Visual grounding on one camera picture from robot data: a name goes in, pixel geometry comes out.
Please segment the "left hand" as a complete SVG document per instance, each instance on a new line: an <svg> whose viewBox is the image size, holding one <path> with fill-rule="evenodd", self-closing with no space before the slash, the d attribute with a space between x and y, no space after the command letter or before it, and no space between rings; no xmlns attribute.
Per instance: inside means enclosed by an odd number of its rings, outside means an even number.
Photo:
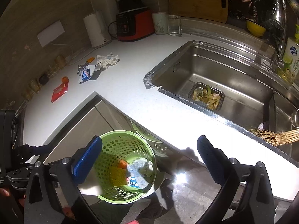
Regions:
<svg viewBox="0 0 299 224"><path fill-rule="evenodd" d="M3 195L4 197L10 197L11 196L11 192L8 188L0 188L0 194ZM19 199L19 203L22 207L24 207L25 204L25 195L22 199Z"/></svg>

